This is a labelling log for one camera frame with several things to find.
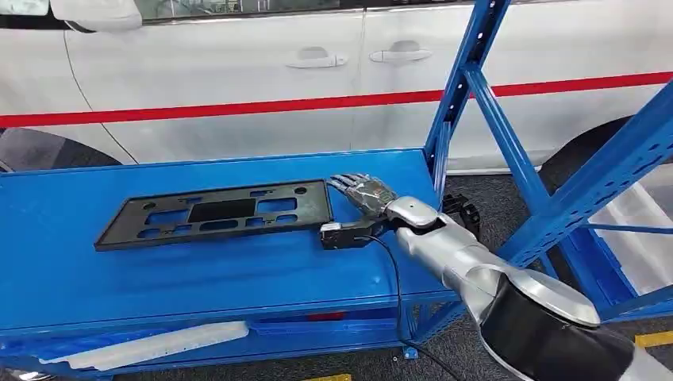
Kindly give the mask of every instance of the blue workbench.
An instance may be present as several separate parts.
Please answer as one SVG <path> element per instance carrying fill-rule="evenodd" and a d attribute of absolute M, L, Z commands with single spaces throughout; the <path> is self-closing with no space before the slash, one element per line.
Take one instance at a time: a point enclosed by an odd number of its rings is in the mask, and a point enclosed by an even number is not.
<path fill-rule="evenodd" d="M 2 263 L 0 341 L 87 334 L 397 305 L 390 258 L 378 245 L 325 251 L 317 231 L 96 252 L 93 243 L 129 197 L 364 172 L 437 206 L 420 149 L 333 153 L 198 163 L 35 171 L 0 178 Z M 336 221 L 360 212 L 334 189 Z M 405 304 L 456 300 L 401 254 Z M 407 335 L 415 327 L 405 324 Z M 109 373 L 220 364 L 399 345 L 394 329 L 344 335 L 256 335 Z M 100 376 L 64 364 L 4 360 L 11 368 Z"/>

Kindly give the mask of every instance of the white storage bin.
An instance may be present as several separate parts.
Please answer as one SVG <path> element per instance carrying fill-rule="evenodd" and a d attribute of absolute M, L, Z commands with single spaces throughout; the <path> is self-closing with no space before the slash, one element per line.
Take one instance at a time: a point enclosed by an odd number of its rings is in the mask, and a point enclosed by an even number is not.
<path fill-rule="evenodd" d="M 590 223 L 673 228 L 673 164 L 658 166 L 589 218 Z M 673 284 L 673 235 L 596 230 L 638 294 Z"/>

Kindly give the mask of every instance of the robotic arm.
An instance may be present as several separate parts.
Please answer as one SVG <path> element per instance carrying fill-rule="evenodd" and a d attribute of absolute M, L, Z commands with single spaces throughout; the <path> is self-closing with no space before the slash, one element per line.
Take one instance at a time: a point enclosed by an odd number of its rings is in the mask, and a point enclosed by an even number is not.
<path fill-rule="evenodd" d="M 446 214 L 413 197 L 399 198 L 369 175 L 336 175 L 330 184 L 365 218 L 323 226 L 325 248 L 338 248 L 362 229 L 392 226 L 402 249 L 460 295 L 486 350 L 519 379 L 673 381 L 645 350 L 601 327 L 584 295 L 509 265 Z"/>

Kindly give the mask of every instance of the black license plate frame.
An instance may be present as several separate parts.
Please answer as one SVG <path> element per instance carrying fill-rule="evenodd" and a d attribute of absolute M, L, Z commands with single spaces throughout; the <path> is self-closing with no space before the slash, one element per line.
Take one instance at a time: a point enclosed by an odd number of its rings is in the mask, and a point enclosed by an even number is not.
<path fill-rule="evenodd" d="M 94 247 L 103 252 L 278 233 L 332 220 L 323 179 L 160 194 L 123 201 Z"/>

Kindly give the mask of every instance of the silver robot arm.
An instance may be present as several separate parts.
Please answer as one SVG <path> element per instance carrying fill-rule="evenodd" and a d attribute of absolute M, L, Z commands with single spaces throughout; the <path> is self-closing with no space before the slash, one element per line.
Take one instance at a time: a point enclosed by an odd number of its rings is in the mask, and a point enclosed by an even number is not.
<path fill-rule="evenodd" d="M 538 271 L 509 265 L 446 214 L 412 197 L 384 214 L 400 246 L 463 299 L 486 350 L 523 380 L 673 381 L 633 342 L 600 326 L 593 303 Z"/>

